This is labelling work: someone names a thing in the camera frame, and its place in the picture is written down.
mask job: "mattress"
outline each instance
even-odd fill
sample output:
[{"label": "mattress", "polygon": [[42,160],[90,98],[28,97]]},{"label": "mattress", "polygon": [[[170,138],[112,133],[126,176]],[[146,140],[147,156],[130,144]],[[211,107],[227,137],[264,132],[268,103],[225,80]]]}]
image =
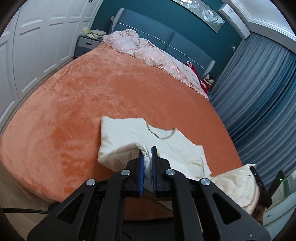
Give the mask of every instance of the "mattress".
[{"label": "mattress", "polygon": [[[205,97],[105,44],[63,67],[28,97],[3,133],[0,159],[26,190],[61,202],[88,178],[101,181],[113,174],[97,162],[103,115],[177,128],[203,146],[212,176],[242,165]],[[154,201],[126,201],[126,219],[170,216]]]}]

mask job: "headboard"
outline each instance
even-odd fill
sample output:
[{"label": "headboard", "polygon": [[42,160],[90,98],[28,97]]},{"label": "headboard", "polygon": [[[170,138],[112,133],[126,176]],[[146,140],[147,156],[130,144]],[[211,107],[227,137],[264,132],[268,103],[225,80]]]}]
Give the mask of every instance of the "headboard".
[{"label": "headboard", "polygon": [[137,12],[121,8],[110,27],[109,33],[133,29],[182,63],[192,62],[199,76],[206,76],[215,61],[194,43],[172,28]]}]

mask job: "metal screw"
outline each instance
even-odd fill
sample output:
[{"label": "metal screw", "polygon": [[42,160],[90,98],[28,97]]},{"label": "metal screw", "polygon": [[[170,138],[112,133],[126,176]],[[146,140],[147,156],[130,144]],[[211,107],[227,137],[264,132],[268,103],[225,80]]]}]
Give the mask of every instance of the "metal screw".
[{"label": "metal screw", "polygon": [[175,174],[175,171],[173,169],[167,169],[165,171],[165,173],[168,174],[168,175],[174,175]]},{"label": "metal screw", "polygon": [[86,184],[87,184],[88,186],[93,186],[95,183],[96,183],[96,180],[95,180],[95,179],[88,179],[88,180],[86,181]]},{"label": "metal screw", "polygon": [[123,176],[128,176],[128,175],[130,175],[130,173],[131,173],[131,171],[127,170],[127,169],[124,169],[121,171],[121,175],[123,175]]},{"label": "metal screw", "polygon": [[203,184],[203,185],[205,185],[205,186],[207,186],[207,185],[210,184],[210,180],[207,179],[207,178],[203,178],[203,179],[201,179],[200,182],[201,182],[201,184]]}]

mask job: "curtain fold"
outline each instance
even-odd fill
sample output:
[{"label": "curtain fold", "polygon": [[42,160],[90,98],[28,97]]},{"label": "curtain fold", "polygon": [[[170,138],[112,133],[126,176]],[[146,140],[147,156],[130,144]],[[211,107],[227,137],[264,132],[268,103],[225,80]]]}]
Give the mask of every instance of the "curtain fold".
[{"label": "curtain fold", "polygon": [[243,164],[255,163],[269,186],[296,169],[296,55],[252,33],[211,90]]}]

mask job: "white wardrobe door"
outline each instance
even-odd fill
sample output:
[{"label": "white wardrobe door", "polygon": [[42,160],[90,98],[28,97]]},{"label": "white wardrobe door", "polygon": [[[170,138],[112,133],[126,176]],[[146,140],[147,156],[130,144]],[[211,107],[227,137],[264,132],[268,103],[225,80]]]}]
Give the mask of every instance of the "white wardrobe door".
[{"label": "white wardrobe door", "polygon": [[90,0],[87,3],[86,11],[83,18],[83,27],[91,29],[94,18],[102,4],[103,0]]},{"label": "white wardrobe door", "polygon": [[18,11],[0,37],[0,131],[19,103],[13,76],[12,47]]},{"label": "white wardrobe door", "polygon": [[19,98],[74,55],[87,0],[28,0],[15,31],[13,66]]}]

